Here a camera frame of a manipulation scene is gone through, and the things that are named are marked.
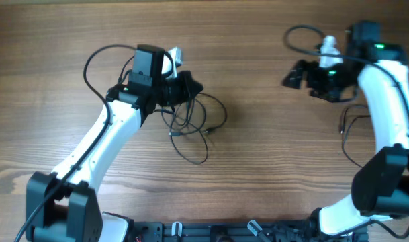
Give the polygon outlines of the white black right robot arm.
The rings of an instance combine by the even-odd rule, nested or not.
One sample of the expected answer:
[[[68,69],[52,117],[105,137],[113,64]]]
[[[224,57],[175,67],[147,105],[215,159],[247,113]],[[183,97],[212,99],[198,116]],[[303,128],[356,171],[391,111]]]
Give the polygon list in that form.
[[[347,30],[346,50],[322,35],[311,52],[315,61],[298,61],[283,85],[331,103],[342,102],[352,87],[365,96],[376,152],[353,178],[351,192],[337,203],[315,209],[306,220],[278,221],[276,241],[366,241],[367,227],[409,218],[409,68],[404,49],[381,40],[377,22],[360,21]]]

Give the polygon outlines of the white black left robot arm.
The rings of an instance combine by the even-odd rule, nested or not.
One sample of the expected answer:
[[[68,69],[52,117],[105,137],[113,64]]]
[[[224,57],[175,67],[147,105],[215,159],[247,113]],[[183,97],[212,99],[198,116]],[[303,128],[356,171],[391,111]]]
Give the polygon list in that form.
[[[133,241],[134,221],[102,212],[101,183],[122,147],[155,112],[173,113],[203,87],[181,71],[183,53],[140,44],[118,82],[101,96],[103,109],[74,151],[50,173],[35,172],[26,186],[26,220],[17,234],[28,241]]]

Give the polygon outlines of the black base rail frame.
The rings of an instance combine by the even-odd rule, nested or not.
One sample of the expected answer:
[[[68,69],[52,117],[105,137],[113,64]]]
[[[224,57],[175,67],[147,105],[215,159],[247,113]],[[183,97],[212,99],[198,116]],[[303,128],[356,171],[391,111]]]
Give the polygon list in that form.
[[[217,241],[305,241],[300,221],[277,223],[173,223],[136,222],[130,241],[142,242],[217,242]]]

